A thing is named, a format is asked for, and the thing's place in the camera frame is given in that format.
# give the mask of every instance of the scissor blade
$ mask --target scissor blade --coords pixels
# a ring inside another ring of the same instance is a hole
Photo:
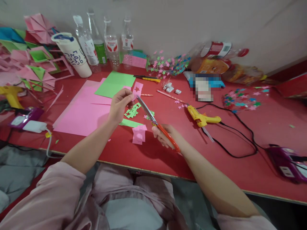
[[[151,114],[149,108],[147,107],[147,105],[143,102],[143,100],[139,97],[139,95],[137,95],[137,99],[139,101],[139,103],[141,104],[142,108],[144,109],[146,115],[156,124],[156,119],[153,117],[153,115]]]

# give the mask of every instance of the glue gun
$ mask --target glue gun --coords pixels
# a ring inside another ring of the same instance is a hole
[[[207,125],[207,123],[219,123],[221,122],[221,118],[216,116],[216,117],[207,117],[206,114],[200,114],[196,108],[193,106],[188,105],[188,111],[190,115],[192,116],[193,120],[197,122],[197,125],[202,128]]]
[[[18,100],[18,93],[21,93],[23,89],[18,86],[1,86],[0,94],[5,95],[11,107],[23,109]]]

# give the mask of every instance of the green bottle label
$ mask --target green bottle label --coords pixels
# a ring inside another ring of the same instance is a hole
[[[94,46],[97,52],[99,63],[100,64],[107,63],[105,45],[102,43],[101,45],[94,45]]]

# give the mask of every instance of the white cable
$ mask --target white cable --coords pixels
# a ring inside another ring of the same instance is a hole
[[[49,144],[48,144],[48,148],[47,148],[47,150],[46,150],[46,155],[47,155],[47,157],[49,157],[49,158],[63,158],[63,157],[52,157],[52,156],[50,156],[50,155],[48,154],[48,153],[49,153],[49,148],[50,148],[50,145],[51,145],[51,138],[52,138],[52,135],[51,135],[51,132],[50,132],[49,129],[45,128],[45,130],[50,134],[50,137],[49,137]]]

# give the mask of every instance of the scissors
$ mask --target scissors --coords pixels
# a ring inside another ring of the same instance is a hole
[[[152,121],[153,126],[158,127],[159,130],[161,130],[161,132],[167,137],[167,139],[169,139],[169,141],[173,144],[175,150],[177,151],[177,153],[180,153],[180,148],[178,147],[176,141],[169,135],[169,133],[162,127],[162,125],[158,124],[158,122],[156,121],[156,119],[154,118],[154,116],[151,114],[149,108],[147,107],[147,105],[143,102],[143,100],[139,97],[139,95],[137,95],[137,99],[139,101],[139,103],[141,104],[142,108],[144,109],[146,115],[150,118],[150,120]]]

